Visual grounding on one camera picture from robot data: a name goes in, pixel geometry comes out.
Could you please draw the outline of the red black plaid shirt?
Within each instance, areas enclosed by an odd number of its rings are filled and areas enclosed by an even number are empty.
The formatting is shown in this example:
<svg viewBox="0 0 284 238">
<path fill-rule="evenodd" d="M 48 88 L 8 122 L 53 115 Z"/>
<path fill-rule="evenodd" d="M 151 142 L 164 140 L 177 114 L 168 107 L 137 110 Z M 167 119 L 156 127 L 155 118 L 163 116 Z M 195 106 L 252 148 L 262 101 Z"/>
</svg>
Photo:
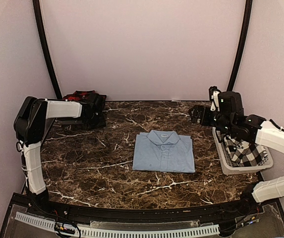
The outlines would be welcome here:
<svg viewBox="0 0 284 238">
<path fill-rule="evenodd" d="M 96 98 L 102 98 L 105 99 L 106 95 L 101 95 L 99 93 L 96 93 L 95 90 L 91 91 L 75 91 L 72 94 L 67 94 L 63 97 L 64 100 L 68 101 L 90 101 L 94 100 Z"/>
</svg>

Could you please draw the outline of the light blue long sleeve shirt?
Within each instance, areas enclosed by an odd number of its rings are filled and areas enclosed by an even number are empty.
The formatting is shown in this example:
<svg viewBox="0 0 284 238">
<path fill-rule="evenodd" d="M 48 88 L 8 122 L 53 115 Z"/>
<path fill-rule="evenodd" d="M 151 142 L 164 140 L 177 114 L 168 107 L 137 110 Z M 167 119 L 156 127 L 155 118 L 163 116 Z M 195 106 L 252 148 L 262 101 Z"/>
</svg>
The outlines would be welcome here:
<svg viewBox="0 0 284 238">
<path fill-rule="evenodd" d="M 168 173 L 195 172 L 193 142 L 189 135 L 175 131 L 141 132 L 136 135 L 133 165 L 135 171 Z"/>
</svg>

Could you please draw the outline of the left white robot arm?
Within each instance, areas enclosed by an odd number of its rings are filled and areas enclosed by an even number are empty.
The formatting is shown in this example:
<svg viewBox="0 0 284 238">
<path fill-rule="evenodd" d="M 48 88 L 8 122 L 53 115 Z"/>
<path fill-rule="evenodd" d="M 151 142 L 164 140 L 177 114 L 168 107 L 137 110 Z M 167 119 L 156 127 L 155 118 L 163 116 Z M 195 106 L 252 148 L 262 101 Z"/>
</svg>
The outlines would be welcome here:
<svg viewBox="0 0 284 238">
<path fill-rule="evenodd" d="M 95 91 L 77 91 L 61 100 L 26 97 L 14 121 L 14 130 L 18 140 L 16 148 L 22 155 L 22 169 L 30 193 L 47 193 L 41 165 L 46 121 L 76 121 L 89 129 L 105 126 L 103 110 L 106 99 L 106 95 Z"/>
</svg>

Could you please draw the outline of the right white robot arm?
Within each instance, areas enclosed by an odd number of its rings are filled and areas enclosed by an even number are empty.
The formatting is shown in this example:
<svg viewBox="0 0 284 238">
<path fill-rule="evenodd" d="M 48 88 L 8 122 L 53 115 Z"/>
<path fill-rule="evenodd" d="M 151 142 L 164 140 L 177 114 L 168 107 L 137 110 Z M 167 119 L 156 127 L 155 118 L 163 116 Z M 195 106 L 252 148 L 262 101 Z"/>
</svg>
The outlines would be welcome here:
<svg viewBox="0 0 284 238">
<path fill-rule="evenodd" d="M 188 111 L 193 123 L 215 127 L 235 139 L 274 149 L 284 154 L 284 128 L 273 120 L 257 115 L 246 116 L 243 106 L 219 106 L 218 108 L 194 106 Z M 284 176 L 259 182 L 251 187 L 251 196 L 237 202 L 236 211 L 247 215 L 255 202 L 284 197 Z"/>
</svg>

